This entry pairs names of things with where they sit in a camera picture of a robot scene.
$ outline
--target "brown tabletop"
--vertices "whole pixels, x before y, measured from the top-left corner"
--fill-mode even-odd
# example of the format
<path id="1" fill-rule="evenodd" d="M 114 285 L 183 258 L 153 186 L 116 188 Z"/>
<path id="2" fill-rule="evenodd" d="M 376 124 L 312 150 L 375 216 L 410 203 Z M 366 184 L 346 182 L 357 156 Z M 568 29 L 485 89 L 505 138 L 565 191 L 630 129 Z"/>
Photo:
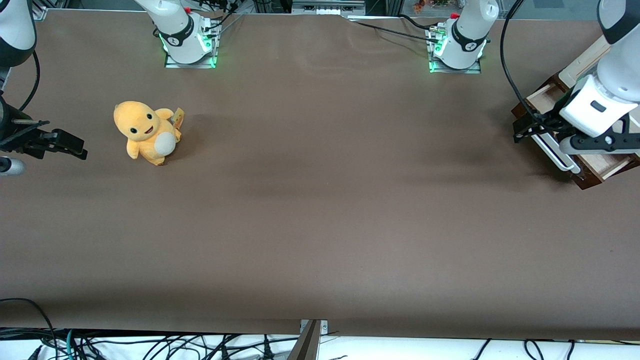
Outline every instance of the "brown tabletop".
<path id="1" fill-rule="evenodd" d="M 217 69 L 183 70 L 163 68 L 146 13 L 49 12 L 26 112 L 89 157 L 17 155 L 28 171 L 0 179 L 0 297 L 37 301 L 56 327 L 640 335 L 640 171 L 581 191 L 513 144 L 501 26 L 481 75 L 430 74 L 420 40 L 338 16 L 246 16 Z M 599 34 L 512 22 L 522 92 Z M 33 76 L 15 68 L 5 99 Z M 112 118 L 126 100 L 186 112 L 166 166 L 127 156 Z M 0 314 L 44 326 L 24 306 Z"/>

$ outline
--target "plush toy tail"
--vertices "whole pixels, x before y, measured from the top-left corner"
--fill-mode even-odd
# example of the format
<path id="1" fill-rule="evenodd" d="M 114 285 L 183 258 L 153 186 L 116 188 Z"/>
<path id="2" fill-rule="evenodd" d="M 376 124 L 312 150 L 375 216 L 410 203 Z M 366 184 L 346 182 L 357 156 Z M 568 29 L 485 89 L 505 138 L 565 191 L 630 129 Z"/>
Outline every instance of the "plush toy tail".
<path id="1" fill-rule="evenodd" d="M 178 108 L 177 110 L 175 110 L 175 114 L 173 114 L 173 117 L 171 119 L 171 122 L 173 123 L 173 127 L 179 130 L 180 126 L 182 126 L 183 120 L 184 120 L 184 111 Z"/>

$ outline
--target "stuffed toy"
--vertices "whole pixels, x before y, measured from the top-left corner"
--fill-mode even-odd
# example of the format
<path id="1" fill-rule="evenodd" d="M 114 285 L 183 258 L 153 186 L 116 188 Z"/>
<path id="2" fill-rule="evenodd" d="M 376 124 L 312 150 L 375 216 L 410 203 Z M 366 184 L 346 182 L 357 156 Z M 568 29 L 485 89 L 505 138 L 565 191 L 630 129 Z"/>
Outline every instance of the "stuffed toy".
<path id="1" fill-rule="evenodd" d="M 180 108 L 175 114 L 169 109 L 154 111 L 138 101 L 122 102 L 113 111 L 118 130 L 128 138 L 127 154 L 132 159 L 140 154 L 154 165 L 164 165 L 164 157 L 175 149 L 183 119 Z"/>

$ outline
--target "white plush belly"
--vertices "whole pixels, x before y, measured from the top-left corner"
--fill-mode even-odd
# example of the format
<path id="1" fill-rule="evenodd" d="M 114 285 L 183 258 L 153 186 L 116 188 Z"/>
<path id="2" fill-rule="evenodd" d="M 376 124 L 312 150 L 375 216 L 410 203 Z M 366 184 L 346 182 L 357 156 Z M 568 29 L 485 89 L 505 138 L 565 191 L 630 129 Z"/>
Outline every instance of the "white plush belly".
<path id="1" fill-rule="evenodd" d="M 175 136 L 169 132 L 158 134 L 154 148 L 162 156 L 171 154 L 175 149 Z"/>

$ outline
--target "white floor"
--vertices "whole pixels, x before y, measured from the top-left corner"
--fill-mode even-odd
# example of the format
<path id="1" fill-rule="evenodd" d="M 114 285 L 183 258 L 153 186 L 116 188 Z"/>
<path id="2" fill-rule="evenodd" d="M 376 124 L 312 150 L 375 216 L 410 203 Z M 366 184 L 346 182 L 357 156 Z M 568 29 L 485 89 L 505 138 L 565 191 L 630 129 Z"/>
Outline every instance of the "white floor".
<path id="1" fill-rule="evenodd" d="M 287 338 L 290 335 L 269 336 L 271 340 Z M 113 341 L 140 341 L 159 340 L 162 337 L 144 338 L 110 338 Z M 215 347 L 221 336 L 206 336 L 206 342 L 210 347 Z M 229 346 L 243 346 L 262 343 L 262 335 L 243 335 Z M 318 360 L 332 360 L 342 356 L 345 360 L 373 360 L 373 359 L 402 359 L 402 360 L 470 360 L 473 359 L 484 340 L 459 340 L 459 339 L 409 339 L 409 338 L 360 338 L 352 336 L 323 336 L 319 348 Z M 0 359 L 25 360 L 40 344 L 37 340 L 8 340 L 0 341 Z M 290 350 L 294 341 L 271 344 L 272 351 L 277 354 Z M 564 360 L 570 344 L 565 342 L 538 341 L 538 345 L 546 360 Z M 153 343 L 135 345 L 98 344 L 106 360 L 141 360 Z M 187 347 L 199 350 L 200 356 L 204 356 L 204 350 L 195 345 Z M 158 354 L 156 359 L 166 357 L 166 349 Z M 54 350 L 43 347 L 39 360 L 53 357 Z M 255 349 L 243 351 L 232 359 L 255 359 L 260 352 Z M 67 356 L 61 354 L 61 359 L 67 360 Z M 172 360 L 197 360 L 198 354 L 190 350 L 179 350 L 171 357 Z M 220 360 L 218 354 L 214 360 Z M 524 352 L 523 341 L 492 340 L 484 350 L 480 360 L 527 360 L 529 357 Z M 640 359 L 640 346 L 615 345 L 597 343 L 576 343 L 571 360 L 637 360 Z"/>

